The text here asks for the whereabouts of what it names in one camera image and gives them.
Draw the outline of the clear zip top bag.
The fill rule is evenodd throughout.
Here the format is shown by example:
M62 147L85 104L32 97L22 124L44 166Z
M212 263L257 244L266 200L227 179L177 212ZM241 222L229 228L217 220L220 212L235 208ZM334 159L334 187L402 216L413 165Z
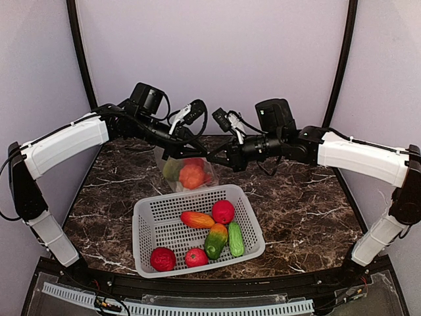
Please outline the clear zip top bag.
M164 149L155 148L154 156L162 176L173 192L186 192L219 185L213 166L202 157L164 160Z

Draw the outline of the red wrinkled fruit front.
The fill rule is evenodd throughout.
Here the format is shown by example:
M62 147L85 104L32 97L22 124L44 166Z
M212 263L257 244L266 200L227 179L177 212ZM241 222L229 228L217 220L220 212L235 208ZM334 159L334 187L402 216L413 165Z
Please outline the red wrinkled fruit front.
M152 251L150 263L158 272L172 271L176 266L176 256L171 249L158 247Z

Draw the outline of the black frame post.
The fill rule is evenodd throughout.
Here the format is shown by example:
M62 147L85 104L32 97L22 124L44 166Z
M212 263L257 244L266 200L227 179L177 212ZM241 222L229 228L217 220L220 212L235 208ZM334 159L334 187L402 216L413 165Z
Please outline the black frame post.
M86 93L87 101L91 109L97 107L97 99L93 89L93 84L91 81L91 76L89 73L86 54L84 50L84 44L82 39L82 32L80 28L80 23L78 19L78 10L76 7L75 0L66 0L66 8L68 13L68 21L70 25L70 32L72 35L72 41L74 46L74 51L76 54L76 60L78 63L78 68L80 71L80 76L82 79L82 84Z
M337 63L337 68L335 72L334 81L332 84L332 90L330 93L330 98L326 107L324 114L324 119L322 122L322 127L330 127L332 119L334 117L337 101L341 91L341 86L345 76L345 71L347 68L347 61L349 58L349 53L351 50L351 44L353 39L353 33L355 28L355 22L357 18L357 9L358 9L358 0L349 0L347 8L347 16L345 21L343 39L339 54L339 59Z

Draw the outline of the left black frame post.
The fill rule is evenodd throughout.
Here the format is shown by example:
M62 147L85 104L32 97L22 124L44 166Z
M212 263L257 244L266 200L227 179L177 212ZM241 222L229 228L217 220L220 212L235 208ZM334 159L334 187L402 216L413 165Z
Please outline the left black frame post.
M97 107L97 99L93 89L93 84L91 81L91 76L89 73L86 54L84 50L84 44L82 39L82 32L80 28L80 23L78 19L78 10L76 7L75 0L66 0L66 8L68 13L68 21L70 25L70 32L72 35L72 41L74 46L74 51L76 54L76 60L78 63L78 68L80 71L80 76L82 79L82 84L86 93L87 101L91 109Z

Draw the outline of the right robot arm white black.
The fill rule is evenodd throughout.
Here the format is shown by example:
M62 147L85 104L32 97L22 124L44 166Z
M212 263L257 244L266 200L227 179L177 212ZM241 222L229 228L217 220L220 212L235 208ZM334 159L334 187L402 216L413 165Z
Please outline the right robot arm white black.
M209 153L207 159L244 171L251 161L269 157L308 165L345 169L377 178L395 189L391 205L351 248L352 265L369 265L386 246L420 222L420 149L387 147L345 136L333 128L306 126L297 129L289 103L269 99L255 106L260 123L257 135L248 136L244 120L234 111L217 109L213 119L231 140Z

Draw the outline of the white perforated plastic basket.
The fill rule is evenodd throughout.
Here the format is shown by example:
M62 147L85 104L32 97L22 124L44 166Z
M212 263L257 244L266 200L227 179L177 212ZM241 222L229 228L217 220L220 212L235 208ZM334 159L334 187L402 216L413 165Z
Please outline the white perforated plastic basket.
M224 246L220 257L207 265L189 268L185 256L191 248L203 248L208 230L190 228L181 221L184 211L210 214L219 200L228 200L235 209L234 221L241 229L245 252L233 257ZM171 271L156 271L150 262L155 248L172 250L176 256ZM234 184L213 186L200 190L148 197L134 205L132 216L132 249L137 273L144 278L162 278L217 269L254 259L265 251L265 241L253 208L243 192Z

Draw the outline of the black front rail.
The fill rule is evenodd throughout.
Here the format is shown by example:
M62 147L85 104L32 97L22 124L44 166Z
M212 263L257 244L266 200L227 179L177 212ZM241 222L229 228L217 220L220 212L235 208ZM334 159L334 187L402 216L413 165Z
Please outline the black front rail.
M339 268L326 269L313 273L284 275L268 278L241 279L187 279L187 278L143 278L135 275L111 273L97 269L86 269L89 281L99 283L101 291L117 298L140 299L146 294L158 296L239 298L241 296L266 296L287 294L289 298L310 298L316 306L329 309L337 304L334 296L341 294L346 287L336 284L334 278ZM367 292L370 305L396 302L404 310L406 304L401 288L388 255L378 257L371 264L364 280L355 282Z

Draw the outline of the orange pumpkin toy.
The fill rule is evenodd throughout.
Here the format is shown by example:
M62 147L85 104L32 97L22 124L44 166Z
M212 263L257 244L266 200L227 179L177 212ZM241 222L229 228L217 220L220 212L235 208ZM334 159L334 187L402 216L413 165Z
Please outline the orange pumpkin toy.
M204 184L205 172L198 166L184 166L180 171L179 182L184 188L196 189Z

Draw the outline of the green orange mango toy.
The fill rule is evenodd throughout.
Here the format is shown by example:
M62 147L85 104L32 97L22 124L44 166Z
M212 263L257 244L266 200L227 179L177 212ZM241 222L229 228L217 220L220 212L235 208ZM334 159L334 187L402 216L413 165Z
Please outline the green orange mango toy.
M218 259L227 241L227 228L220 223L214 224L205 239L205 253L207 257L211 260Z

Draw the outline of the green bitter gourd toy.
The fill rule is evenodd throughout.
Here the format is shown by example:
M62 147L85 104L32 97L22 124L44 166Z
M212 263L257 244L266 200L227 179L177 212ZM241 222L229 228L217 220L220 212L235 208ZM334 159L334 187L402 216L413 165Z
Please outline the green bitter gourd toy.
M235 221L232 221L228 226L228 241L230 253L233 257L240 257L245 253L241 228Z

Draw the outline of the right black frame post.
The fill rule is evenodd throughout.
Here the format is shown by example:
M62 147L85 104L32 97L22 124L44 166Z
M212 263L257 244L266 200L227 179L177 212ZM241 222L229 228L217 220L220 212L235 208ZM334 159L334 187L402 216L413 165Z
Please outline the right black frame post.
M337 63L337 68L335 72L334 81L332 84L332 90L330 93L330 98L326 107L324 114L324 119L322 122L322 127L330 127L332 119L334 117L337 101L341 91L341 86L345 76L345 71L347 68L347 61L349 58L349 53L351 50L351 44L353 39L353 33L355 28L355 22L357 18L357 9L358 9L358 0L349 0L347 8L347 16L345 21L343 39L339 54L339 59Z

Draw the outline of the red wrinkled fruit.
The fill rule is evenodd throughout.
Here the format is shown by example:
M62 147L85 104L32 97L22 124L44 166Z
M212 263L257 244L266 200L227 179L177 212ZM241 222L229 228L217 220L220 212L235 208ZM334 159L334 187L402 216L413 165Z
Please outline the red wrinkled fruit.
M171 249L158 247L152 251L150 263L158 272L172 271L176 266L176 256Z
M229 224L235 216L235 208L228 200L217 201L212 207L212 217L216 223Z
M184 159L184 166L188 166L188 165L195 165L195 166L200 167L201 169L204 169L205 160L202 159L201 157Z

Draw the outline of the red tomato fruit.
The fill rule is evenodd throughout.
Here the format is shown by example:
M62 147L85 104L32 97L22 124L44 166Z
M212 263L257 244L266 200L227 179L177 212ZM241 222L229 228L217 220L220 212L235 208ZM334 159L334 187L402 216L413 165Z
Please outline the red tomato fruit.
M191 248L185 256L185 264L189 267L200 267L207 265L209 259L204 250L201 248Z

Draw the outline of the yellow lemon toy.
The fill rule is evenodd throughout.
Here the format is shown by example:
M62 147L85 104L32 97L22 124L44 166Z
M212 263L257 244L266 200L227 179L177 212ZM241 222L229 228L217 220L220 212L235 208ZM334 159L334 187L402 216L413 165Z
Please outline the yellow lemon toy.
M162 174L167 181L177 182L184 162L177 159L168 159L163 167Z

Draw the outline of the orange yellow mango toy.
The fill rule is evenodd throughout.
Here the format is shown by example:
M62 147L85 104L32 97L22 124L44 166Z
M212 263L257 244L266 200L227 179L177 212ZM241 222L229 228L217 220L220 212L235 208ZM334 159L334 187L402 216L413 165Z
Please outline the orange yellow mango toy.
M180 220L191 228L211 228L215 224L210 215L193 211L183 212Z

